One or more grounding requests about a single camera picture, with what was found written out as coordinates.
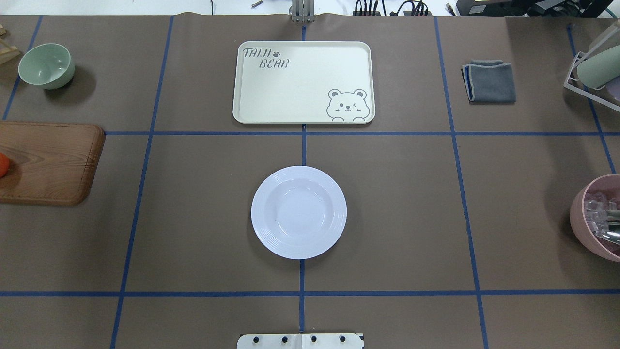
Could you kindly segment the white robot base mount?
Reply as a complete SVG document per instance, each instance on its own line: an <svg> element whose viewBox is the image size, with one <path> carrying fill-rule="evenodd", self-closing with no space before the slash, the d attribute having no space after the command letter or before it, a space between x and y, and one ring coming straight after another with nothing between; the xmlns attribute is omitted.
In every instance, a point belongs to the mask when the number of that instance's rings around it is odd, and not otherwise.
<svg viewBox="0 0 620 349"><path fill-rule="evenodd" d="M278 333L242 335L237 349L363 349L357 333Z"/></svg>

